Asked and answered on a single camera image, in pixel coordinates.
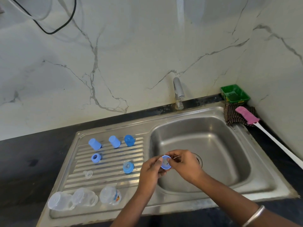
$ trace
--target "black cable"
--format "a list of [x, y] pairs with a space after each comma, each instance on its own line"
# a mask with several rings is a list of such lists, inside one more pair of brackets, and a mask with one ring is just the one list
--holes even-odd
[[[31, 15], [31, 14], [30, 14], [30, 13], [29, 13], [29, 12], [28, 12], [20, 3], [18, 3], [16, 0], [13, 0], [13, 1], [14, 1], [18, 6], [20, 6], [28, 15], [30, 15], [30, 16], [32, 17], [32, 15]], [[34, 22], [39, 26], [39, 28], [40, 28], [43, 32], [45, 32], [46, 34], [48, 34], [48, 35], [55, 34], [55, 33], [58, 32], [60, 29], [62, 29], [62, 28], [64, 28], [65, 26], [67, 26], [68, 23], [70, 23], [70, 21], [73, 19], [74, 14], [75, 14], [75, 12], [76, 12], [76, 6], [77, 6], [77, 0], [74, 0], [74, 9], [73, 9], [73, 12], [71, 13], [71, 16], [70, 16], [70, 18], [68, 19], [68, 21], [67, 21], [65, 24], [63, 24], [62, 26], [60, 26], [58, 29], [56, 29], [55, 31], [51, 32], [51, 33], [46, 32], [36, 20], [33, 19], [33, 21], [34, 21]]]

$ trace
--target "checkered cloth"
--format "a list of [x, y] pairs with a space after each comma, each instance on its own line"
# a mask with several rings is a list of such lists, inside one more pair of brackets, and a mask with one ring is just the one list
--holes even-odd
[[[236, 103], [226, 103], [224, 107], [224, 119], [227, 125], [232, 125], [234, 122], [240, 122], [245, 126], [254, 126], [253, 124], [247, 124], [246, 119], [243, 118], [241, 114], [235, 111], [237, 107], [240, 105]], [[254, 116], [258, 117], [256, 113], [256, 109], [254, 107], [249, 107], [247, 105], [241, 105], [245, 107], [249, 112], [251, 112]]]

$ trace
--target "green tray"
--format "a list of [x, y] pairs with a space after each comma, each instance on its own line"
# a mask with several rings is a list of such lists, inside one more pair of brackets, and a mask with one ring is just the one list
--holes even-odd
[[236, 84], [221, 87], [221, 95], [226, 102], [244, 104], [250, 97]]

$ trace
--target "chrome faucet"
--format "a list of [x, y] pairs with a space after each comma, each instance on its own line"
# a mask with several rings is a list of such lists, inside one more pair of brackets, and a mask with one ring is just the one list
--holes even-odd
[[183, 88], [178, 77], [174, 78], [174, 91], [176, 98], [176, 107], [178, 110], [182, 110], [184, 108], [181, 98], [184, 98]]

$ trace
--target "bracelet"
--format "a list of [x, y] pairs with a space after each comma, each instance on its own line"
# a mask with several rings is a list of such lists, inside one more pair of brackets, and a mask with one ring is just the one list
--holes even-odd
[[257, 217], [259, 217], [264, 209], [265, 206], [260, 206], [260, 208], [248, 219], [247, 222], [245, 222], [244, 225], [242, 225], [242, 227], [248, 226], [252, 221], [254, 221]]

